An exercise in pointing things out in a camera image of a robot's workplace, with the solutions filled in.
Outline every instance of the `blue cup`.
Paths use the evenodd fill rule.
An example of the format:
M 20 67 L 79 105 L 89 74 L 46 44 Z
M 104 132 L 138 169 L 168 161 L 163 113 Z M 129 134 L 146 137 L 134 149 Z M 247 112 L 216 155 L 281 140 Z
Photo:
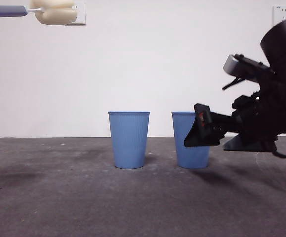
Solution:
M 187 169 L 201 169 L 208 166 L 209 147 L 185 147 L 183 143 L 195 118 L 194 112 L 172 112 L 178 165 Z
M 137 169 L 144 166 L 148 111 L 109 111 L 115 167 Z

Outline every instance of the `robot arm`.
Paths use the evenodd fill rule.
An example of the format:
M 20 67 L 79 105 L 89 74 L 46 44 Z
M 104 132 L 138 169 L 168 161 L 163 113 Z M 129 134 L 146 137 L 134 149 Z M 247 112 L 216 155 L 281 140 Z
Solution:
M 225 150 L 272 152 L 286 158 L 275 145 L 277 135 L 286 133 L 286 20 L 264 36 L 261 47 L 270 67 L 237 54 L 230 55 L 223 67 L 236 77 L 223 90 L 249 80 L 258 83 L 260 91 L 237 98 L 231 116 L 196 104 L 196 119 L 185 138 L 186 147 L 219 145 L 226 132 L 235 132 L 238 135 L 224 145 Z

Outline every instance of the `electrical outlet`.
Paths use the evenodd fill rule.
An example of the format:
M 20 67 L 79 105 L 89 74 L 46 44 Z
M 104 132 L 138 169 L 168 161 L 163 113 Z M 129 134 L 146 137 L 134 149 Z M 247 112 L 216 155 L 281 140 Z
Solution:
M 85 25 L 85 1 L 77 0 L 74 3 L 73 9 L 77 10 L 77 18 L 68 25 Z
M 272 20 L 273 26 L 286 20 L 286 6 L 274 6 Z

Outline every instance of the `blue handle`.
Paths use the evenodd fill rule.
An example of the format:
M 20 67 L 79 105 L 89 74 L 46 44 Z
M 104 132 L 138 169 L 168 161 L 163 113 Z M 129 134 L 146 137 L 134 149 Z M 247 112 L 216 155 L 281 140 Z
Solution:
M 26 16 L 27 14 L 25 6 L 0 6 L 0 17 Z

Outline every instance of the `gray floor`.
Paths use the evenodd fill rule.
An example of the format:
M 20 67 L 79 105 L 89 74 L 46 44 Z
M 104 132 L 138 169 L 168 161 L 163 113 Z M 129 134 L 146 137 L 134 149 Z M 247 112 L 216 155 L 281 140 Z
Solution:
M 0 139 L 0 237 L 286 237 L 286 160 L 213 147 L 187 170 L 173 138 L 146 155 L 122 170 L 109 138 Z

